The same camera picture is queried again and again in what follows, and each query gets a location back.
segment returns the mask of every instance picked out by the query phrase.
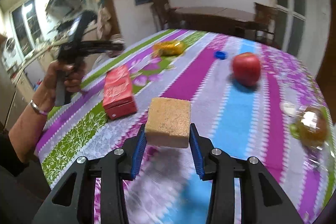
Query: silver bolt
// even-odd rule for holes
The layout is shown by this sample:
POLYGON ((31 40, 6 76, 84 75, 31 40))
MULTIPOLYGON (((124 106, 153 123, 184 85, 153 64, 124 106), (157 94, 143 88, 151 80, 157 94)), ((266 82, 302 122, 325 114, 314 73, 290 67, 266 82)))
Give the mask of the silver bolt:
POLYGON ((114 150, 115 155, 122 155, 124 153, 124 150, 122 148, 117 148, 114 150))
POLYGON ((222 150, 220 150, 219 148, 214 148, 214 149, 211 150, 211 153, 218 156, 222 153, 222 150))
POLYGON ((252 164, 257 164, 259 162, 259 160, 256 157, 250 157, 249 161, 252 164))
POLYGON ((83 156, 80 156, 79 158, 77 158, 77 163, 79 163, 79 164, 83 164, 83 163, 85 163, 85 161, 86 161, 86 158, 85 157, 83 157, 83 156))

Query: blue stripe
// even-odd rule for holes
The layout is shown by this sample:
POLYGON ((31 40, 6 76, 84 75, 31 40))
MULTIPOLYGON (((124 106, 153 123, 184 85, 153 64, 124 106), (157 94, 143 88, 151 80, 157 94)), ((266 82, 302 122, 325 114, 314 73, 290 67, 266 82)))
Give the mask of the blue stripe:
MULTIPOLYGON (((256 43, 244 40, 239 53, 255 52, 256 43)), ((230 156, 244 159, 248 144, 255 92, 233 82, 212 143, 230 156)))
MULTIPOLYGON (((243 40, 239 54, 255 52, 255 46, 255 42, 243 40)), ((254 92, 246 87, 238 83, 231 87, 227 104, 212 139, 215 147, 231 156, 244 158, 252 120, 253 100, 254 92)), ((211 182, 201 181, 196 173, 192 174, 180 196, 160 221, 171 224, 204 224, 208 215, 211 186, 211 182)))

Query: ceiling light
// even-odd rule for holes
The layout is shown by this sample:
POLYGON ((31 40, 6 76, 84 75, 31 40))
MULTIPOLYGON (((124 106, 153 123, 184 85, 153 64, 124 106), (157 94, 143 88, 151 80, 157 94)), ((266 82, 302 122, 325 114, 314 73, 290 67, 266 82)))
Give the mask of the ceiling light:
POLYGON ((30 12, 32 10, 32 8, 33 8, 33 4, 30 3, 28 6, 23 7, 23 11, 26 14, 26 13, 30 12))

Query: tablecloth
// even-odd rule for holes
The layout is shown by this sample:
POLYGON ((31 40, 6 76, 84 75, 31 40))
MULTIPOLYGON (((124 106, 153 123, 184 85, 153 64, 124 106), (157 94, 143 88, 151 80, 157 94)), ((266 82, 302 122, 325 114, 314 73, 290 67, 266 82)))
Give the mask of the tablecloth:
MULTIPOLYGON (((280 103, 325 106, 331 130, 329 110, 302 63, 275 48, 217 33, 164 30, 90 72, 82 88, 86 92, 75 95, 71 104, 52 110, 36 146, 51 188, 77 157, 95 159, 122 146, 146 123, 151 99, 162 96, 190 100, 191 122, 214 146, 240 159, 258 157, 305 223, 316 218, 335 189, 335 163, 328 170, 314 170, 306 164, 305 150, 289 132, 293 119, 281 111, 280 103), (151 58, 154 43, 173 39, 187 45, 184 54, 151 58), (215 59, 218 50, 228 52, 229 58, 215 59), (231 59, 243 52, 257 54, 262 63, 255 90, 231 78, 231 59), (104 79, 107 71, 122 64, 129 68, 138 111, 108 121, 102 107, 104 79)), ((328 141, 334 151, 334 136, 328 141)), ((238 181, 235 188, 235 223, 239 223, 238 181)), ((211 183, 199 180, 189 148, 147 146, 138 177, 124 182, 124 190, 130 223, 205 223, 211 183)), ((94 214, 95 223, 100 223, 99 179, 94 214)))

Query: yellow package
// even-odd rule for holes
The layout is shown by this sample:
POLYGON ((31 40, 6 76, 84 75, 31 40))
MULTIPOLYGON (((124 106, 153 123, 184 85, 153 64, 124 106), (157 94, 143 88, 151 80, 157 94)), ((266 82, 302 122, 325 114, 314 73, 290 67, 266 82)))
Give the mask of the yellow package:
POLYGON ((185 48, 186 46, 183 42, 173 40, 156 43, 153 49, 156 56, 171 56, 182 54, 185 48))

